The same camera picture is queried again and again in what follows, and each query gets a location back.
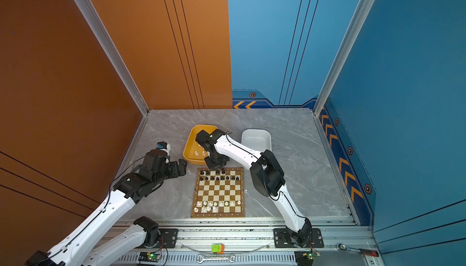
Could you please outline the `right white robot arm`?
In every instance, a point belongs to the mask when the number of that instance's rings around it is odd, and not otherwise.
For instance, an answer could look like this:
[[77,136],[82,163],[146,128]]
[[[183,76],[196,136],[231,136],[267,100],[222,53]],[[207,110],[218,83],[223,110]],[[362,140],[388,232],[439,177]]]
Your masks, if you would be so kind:
[[230,160],[248,170],[254,188],[270,198],[283,216],[292,242],[302,248],[311,245],[312,224],[292,200],[285,174],[272,151],[246,147],[219,129],[211,133],[202,130],[195,141],[207,152],[205,162],[210,170],[221,170]]

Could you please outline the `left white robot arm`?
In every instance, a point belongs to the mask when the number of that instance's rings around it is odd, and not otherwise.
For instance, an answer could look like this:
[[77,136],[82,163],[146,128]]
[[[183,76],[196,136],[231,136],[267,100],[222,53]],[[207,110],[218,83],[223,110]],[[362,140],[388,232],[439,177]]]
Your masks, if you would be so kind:
[[167,179],[186,174],[187,161],[171,161],[169,148],[148,152],[143,163],[123,176],[108,193],[103,203],[76,229],[49,251],[37,251],[27,266],[109,266],[122,255],[138,246],[163,246],[158,224],[148,217],[140,217],[133,224],[98,246],[101,238],[139,201],[159,189]]

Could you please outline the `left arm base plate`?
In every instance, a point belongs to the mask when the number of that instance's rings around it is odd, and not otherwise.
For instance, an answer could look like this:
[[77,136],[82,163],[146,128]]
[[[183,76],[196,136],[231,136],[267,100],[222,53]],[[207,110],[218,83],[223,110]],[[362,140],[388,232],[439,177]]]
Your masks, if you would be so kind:
[[178,229],[162,228],[149,231],[141,248],[144,249],[174,249],[178,239]]

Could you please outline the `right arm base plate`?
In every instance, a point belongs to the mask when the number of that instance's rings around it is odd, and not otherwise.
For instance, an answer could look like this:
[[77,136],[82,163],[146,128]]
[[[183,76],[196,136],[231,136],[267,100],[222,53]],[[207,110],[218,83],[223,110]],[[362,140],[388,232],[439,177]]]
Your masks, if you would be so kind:
[[324,248],[324,239],[319,228],[312,228],[311,236],[304,238],[304,244],[300,246],[298,234],[292,233],[287,228],[275,228],[273,230],[274,246],[277,249],[288,248]]

